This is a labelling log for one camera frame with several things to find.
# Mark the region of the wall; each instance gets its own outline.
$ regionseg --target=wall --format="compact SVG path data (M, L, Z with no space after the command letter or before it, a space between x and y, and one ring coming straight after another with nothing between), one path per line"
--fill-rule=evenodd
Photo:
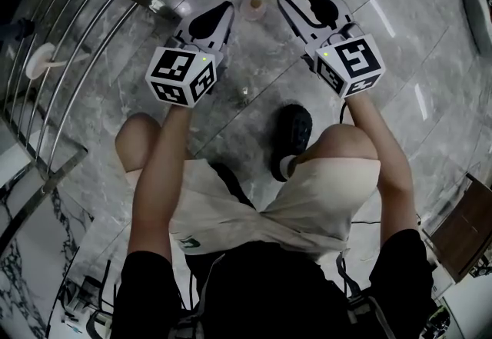
M467 275L444 293L464 339L475 339L492 324L492 274L473 278Z
M43 184L27 173L0 199L0 233ZM55 189L15 235L0 258L0 325L11 339L44 339L58 289L90 215Z

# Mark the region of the knee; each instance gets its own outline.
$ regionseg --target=knee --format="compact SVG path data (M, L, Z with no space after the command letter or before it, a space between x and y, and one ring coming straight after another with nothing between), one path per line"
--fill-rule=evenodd
M159 128L159 123L144 113L130 116L121 126L115 138L115 147L127 172L144 167L154 147Z
M332 125L316 142L320 158L368 158L377 160L377 151L367 134L352 125Z

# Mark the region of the cable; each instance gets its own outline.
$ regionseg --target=cable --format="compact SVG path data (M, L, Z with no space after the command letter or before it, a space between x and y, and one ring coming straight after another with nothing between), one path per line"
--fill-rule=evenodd
M340 123L344 122L344 112L345 112L346 107L347 107L347 102L344 101L343 105L341 106L341 110L340 110Z
M381 220L378 221L367 221L367 220L356 220L352 221L352 224L380 224Z
M345 272L347 272L347 265L345 264L345 259L341 259L341 267L344 269ZM345 297L347 297L347 281L344 278L344 294Z
M193 274L190 272L190 284L188 285L188 291L190 293L190 311L193 310Z
M181 300L181 306L183 307L183 309L187 310L185 302L183 301L183 297L181 296L181 292L179 291L179 289L178 289L178 295L179 295L179 299Z

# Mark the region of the leg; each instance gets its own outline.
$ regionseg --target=leg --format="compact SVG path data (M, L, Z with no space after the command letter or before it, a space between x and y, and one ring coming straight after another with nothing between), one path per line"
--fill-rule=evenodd
M161 126L150 115L130 116L116 135L116 153L126 172L142 169L154 148ZM188 160L193 156L188 152Z
M379 169L376 148L361 129L327 128L286 165L289 179L264 216L287 236L278 232L273 238L317 256L343 250L352 217L376 189Z
M361 129L351 125L332 125L323 131L319 139L288 166L292 176L297 165L315 158L366 158L377 160L372 141Z

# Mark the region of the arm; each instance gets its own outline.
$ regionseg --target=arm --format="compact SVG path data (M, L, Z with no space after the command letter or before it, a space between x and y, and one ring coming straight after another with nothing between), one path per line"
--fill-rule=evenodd
M169 221L181 192L190 121L189 108L169 110L135 189L128 254L152 251L171 262Z
M408 228L417 229L414 184L405 153L394 139L367 93L346 99L357 127L372 140L381 162L377 189L381 194L381 244L391 235Z

